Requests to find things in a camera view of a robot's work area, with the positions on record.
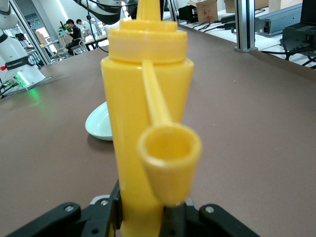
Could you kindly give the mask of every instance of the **seated person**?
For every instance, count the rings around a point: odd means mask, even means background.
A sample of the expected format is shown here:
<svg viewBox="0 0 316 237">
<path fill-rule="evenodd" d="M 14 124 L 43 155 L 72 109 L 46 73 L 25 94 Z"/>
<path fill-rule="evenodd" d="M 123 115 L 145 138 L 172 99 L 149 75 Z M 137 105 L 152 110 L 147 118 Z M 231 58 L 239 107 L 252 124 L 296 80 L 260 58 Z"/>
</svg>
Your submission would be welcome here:
<svg viewBox="0 0 316 237">
<path fill-rule="evenodd" d="M 67 45 L 68 52 L 73 55 L 74 52 L 71 50 L 72 47 L 79 45 L 79 41 L 81 40 L 81 31 L 75 25 L 75 22 L 72 19 L 68 19 L 66 24 L 73 30 L 73 33 L 66 32 L 66 34 L 70 35 L 73 38 L 73 41 Z"/>
<path fill-rule="evenodd" d="M 78 25 L 83 26 L 83 36 L 84 37 L 87 37 L 88 35 L 91 35 L 90 24 L 87 21 L 82 21 L 80 19 L 77 19 L 76 23 Z"/>
</svg>

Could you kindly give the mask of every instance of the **screw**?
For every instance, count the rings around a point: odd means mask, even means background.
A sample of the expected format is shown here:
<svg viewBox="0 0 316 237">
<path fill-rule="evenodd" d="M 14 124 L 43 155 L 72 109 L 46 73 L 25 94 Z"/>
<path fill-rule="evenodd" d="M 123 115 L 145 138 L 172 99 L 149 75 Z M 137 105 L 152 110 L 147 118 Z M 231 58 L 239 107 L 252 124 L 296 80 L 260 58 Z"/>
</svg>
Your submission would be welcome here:
<svg viewBox="0 0 316 237">
<path fill-rule="evenodd" d="M 69 212 L 72 211 L 74 209 L 74 206 L 66 206 L 65 207 L 65 211 Z"/>
<path fill-rule="evenodd" d="M 103 200 L 103 201 L 100 202 L 100 204 L 103 205 L 103 206 L 105 206 L 105 205 L 108 204 L 108 203 L 109 203 L 109 202 L 106 201 L 106 200 Z"/>
<path fill-rule="evenodd" d="M 208 212 L 208 213 L 213 213 L 213 212 L 214 212 L 214 208 L 211 207 L 211 206 L 207 206 L 207 207 L 205 208 L 205 210 L 206 210 L 206 212 Z"/>
</svg>

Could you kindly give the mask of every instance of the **man in black jacket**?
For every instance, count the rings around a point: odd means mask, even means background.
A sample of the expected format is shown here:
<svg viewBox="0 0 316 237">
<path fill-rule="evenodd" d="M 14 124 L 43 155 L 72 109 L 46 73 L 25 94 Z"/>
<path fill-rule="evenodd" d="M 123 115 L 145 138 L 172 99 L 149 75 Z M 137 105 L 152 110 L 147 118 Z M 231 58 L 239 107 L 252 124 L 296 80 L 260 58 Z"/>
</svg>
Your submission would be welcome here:
<svg viewBox="0 0 316 237">
<path fill-rule="evenodd" d="M 66 24 L 73 30 L 73 33 L 66 32 L 66 34 L 70 35 L 73 38 L 73 41 L 68 44 L 66 47 L 68 49 L 68 52 L 73 55 L 74 52 L 71 50 L 72 47 L 77 46 L 79 44 L 80 38 L 81 38 L 81 31 L 80 29 L 75 25 L 75 22 L 72 19 L 68 19 L 66 21 Z"/>
</svg>

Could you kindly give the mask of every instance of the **white plate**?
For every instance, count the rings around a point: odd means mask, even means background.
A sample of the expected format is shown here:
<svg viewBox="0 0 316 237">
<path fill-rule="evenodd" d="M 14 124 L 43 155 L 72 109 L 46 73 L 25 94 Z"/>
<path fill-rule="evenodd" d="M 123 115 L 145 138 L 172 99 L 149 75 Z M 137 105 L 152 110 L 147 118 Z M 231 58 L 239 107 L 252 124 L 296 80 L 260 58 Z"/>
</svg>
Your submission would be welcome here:
<svg viewBox="0 0 316 237">
<path fill-rule="evenodd" d="M 85 122 L 85 129 L 89 134 L 101 140 L 113 140 L 107 102 L 89 115 Z"/>
</svg>

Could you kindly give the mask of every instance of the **yellow bottle cap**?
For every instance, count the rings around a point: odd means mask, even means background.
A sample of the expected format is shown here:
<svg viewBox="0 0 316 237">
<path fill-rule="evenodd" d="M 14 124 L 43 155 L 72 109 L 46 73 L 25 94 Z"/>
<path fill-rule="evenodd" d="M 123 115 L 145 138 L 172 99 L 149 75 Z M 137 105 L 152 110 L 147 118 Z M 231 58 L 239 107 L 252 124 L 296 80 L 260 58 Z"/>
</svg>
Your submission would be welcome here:
<svg viewBox="0 0 316 237">
<path fill-rule="evenodd" d="M 109 35 L 110 57 L 115 60 L 154 64 L 176 63 L 187 55 L 187 33 L 177 23 L 161 21 L 159 0 L 139 0 L 136 20 L 121 20 Z"/>
</svg>

